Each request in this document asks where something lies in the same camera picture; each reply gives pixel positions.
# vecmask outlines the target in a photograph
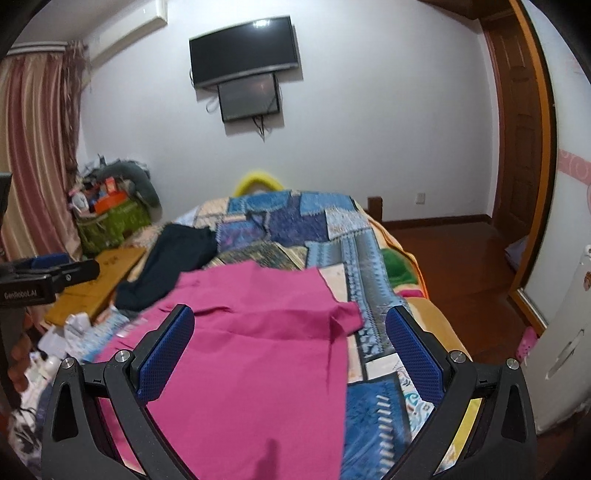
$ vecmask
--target pink slipper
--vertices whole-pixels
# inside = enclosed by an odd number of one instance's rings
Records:
[[[519,347],[517,347],[517,352],[515,353],[515,357],[520,363],[524,360],[537,341],[538,336],[535,334],[535,330],[532,327],[527,327],[523,337],[521,337]]]

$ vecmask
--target wooden floor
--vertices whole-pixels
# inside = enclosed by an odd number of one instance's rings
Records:
[[[417,257],[431,301],[443,312],[475,362],[501,364],[526,328],[507,299],[514,273],[506,242],[488,223],[392,230]],[[572,436],[572,424],[538,439],[538,478],[556,462]]]

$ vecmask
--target ceiling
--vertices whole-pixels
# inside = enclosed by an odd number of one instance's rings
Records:
[[[51,0],[33,17],[17,42],[81,40],[133,2],[134,0]]]

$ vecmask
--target door frame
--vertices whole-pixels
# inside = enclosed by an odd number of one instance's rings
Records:
[[[528,236],[527,245],[521,257],[519,269],[517,270],[513,283],[509,288],[509,298],[529,321],[536,333],[541,335],[546,329],[546,325],[539,312],[537,312],[535,306],[532,305],[528,297],[525,295],[523,289],[530,277],[531,271],[533,270],[535,261],[538,257],[542,239],[544,238],[546,225],[548,223],[550,205],[552,204],[554,181],[556,179],[557,157],[556,113],[554,111],[554,95],[552,93],[550,75],[548,73],[544,52],[542,51],[537,33],[535,32],[535,29],[521,1],[509,0],[509,2],[511,3],[513,13],[517,17],[517,21],[523,30],[525,43],[530,52],[531,60],[534,66],[535,80],[540,98],[542,129],[540,185],[538,187],[538,197],[535,203],[534,219],[531,225],[530,234]],[[499,172],[496,183],[493,218],[495,217],[495,214],[499,208],[501,199],[501,179],[504,172],[504,106],[502,104],[503,97],[501,95],[502,90],[501,82],[499,80],[498,65],[496,63],[495,55],[493,54],[492,39],[486,30],[486,20],[494,20],[498,17],[499,15],[494,15],[494,18],[491,17],[490,19],[483,19],[482,21],[482,29],[484,30],[486,43],[488,45],[489,52],[491,53],[493,71],[495,74],[497,98],[499,100]]]

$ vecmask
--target white wall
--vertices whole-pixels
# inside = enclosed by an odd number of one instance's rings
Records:
[[[499,124],[499,100],[496,95],[496,80],[495,71],[492,67],[491,53],[488,50],[486,37],[482,30],[480,22],[478,22],[478,41],[480,42],[480,49],[485,58],[486,78],[489,88],[489,100],[491,105],[491,183],[488,191],[488,202],[486,206],[486,214],[492,217],[492,211],[495,208],[496,184],[499,173],[499,149],[501,147],[500,141],[500,124]]]
[[[84,166],[94,160],[94,158],[88,158],[88,150],[86,148],[86,137],[84,135],[84,127],[80,126],[78,132],[78,149],[76,150],[76,160],[78,161],[78,170],[83,170]]]
[[[591,161],[591,85],[568,45],[548,18],[523,0],[540,38],[556,106],[559,150]],[[587,185],[558,171],[548,225],[525,293],[551,322],[573,279],[585,245],[591,243]]]
[[[301,74],[280,74],[283,113],[263,143],[196,100],[188,39],[285,14]],[[289,188],[381,195],[386,220],[487,212],[498,134],[477,22],[417,0],[170,0],[168,21],[94,72],[81,119],[89,158],[151,167],[165,218],[255,168]]]

